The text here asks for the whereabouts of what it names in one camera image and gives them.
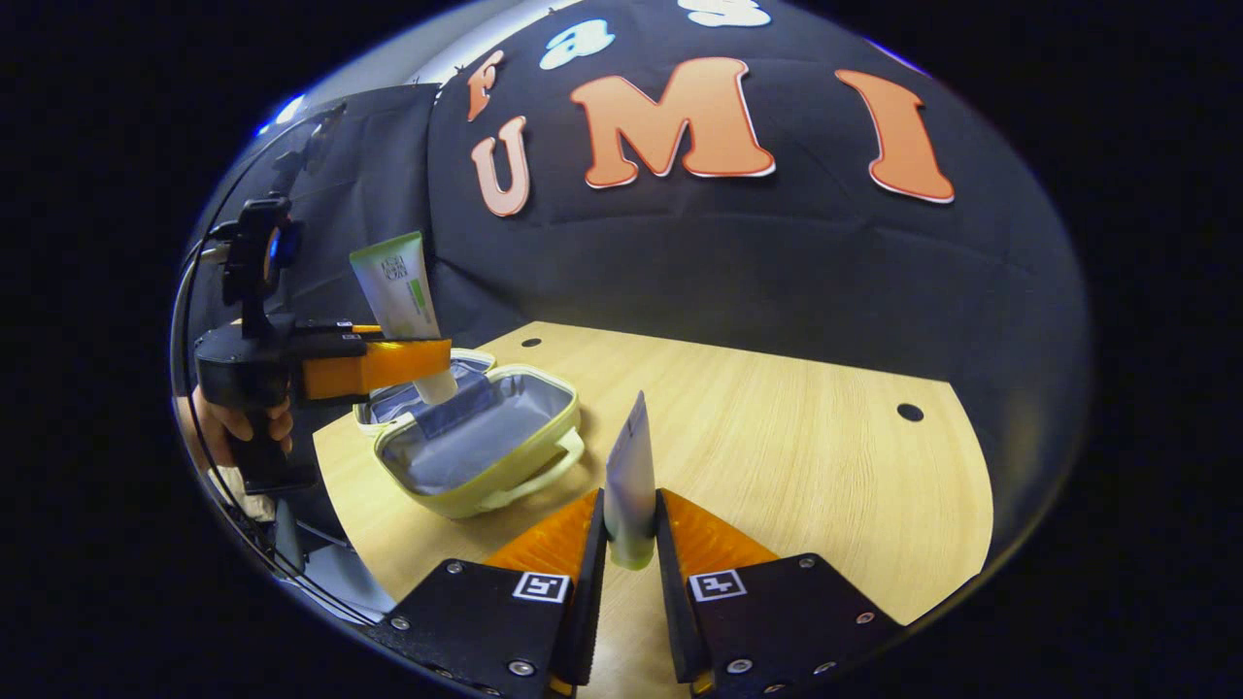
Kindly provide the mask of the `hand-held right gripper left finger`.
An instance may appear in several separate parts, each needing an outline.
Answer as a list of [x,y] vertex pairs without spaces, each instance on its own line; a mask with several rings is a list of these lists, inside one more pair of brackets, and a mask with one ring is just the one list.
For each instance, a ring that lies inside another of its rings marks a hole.
[[449,558],[382,619],[382,646],[461,698],[573,698],[590,680],[607,557],[604,493],[484,562]]

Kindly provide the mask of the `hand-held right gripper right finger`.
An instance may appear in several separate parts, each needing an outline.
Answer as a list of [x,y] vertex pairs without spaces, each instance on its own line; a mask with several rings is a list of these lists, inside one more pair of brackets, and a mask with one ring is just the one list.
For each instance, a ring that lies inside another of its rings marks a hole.
[[819,553],[782,557],[670,488],[656,545],[675,677],[692,698],[825,698],[905,641]]

